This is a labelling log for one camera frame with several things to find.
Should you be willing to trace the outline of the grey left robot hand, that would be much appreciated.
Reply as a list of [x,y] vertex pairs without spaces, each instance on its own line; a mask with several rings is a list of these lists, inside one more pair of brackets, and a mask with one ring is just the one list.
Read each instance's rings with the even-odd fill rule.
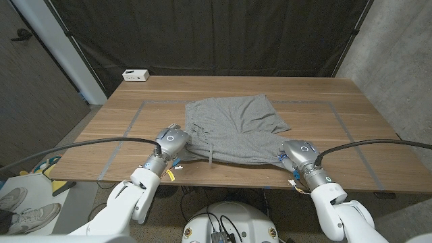
[[155,139],[161,146],[161,157],[165,161],[175,159],[190,140],[191,136],[183,131],[178,124],[171,124],[167,128],[162,129]]

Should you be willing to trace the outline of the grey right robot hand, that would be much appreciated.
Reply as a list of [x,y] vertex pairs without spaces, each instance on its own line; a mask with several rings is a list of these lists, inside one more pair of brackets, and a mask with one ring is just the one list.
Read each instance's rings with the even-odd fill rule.
[[283,142],[282,149],[278,159],[288,171],[308,173],[316,169],[314,163],[319,152],[313,143],[305,140],[287,140]]

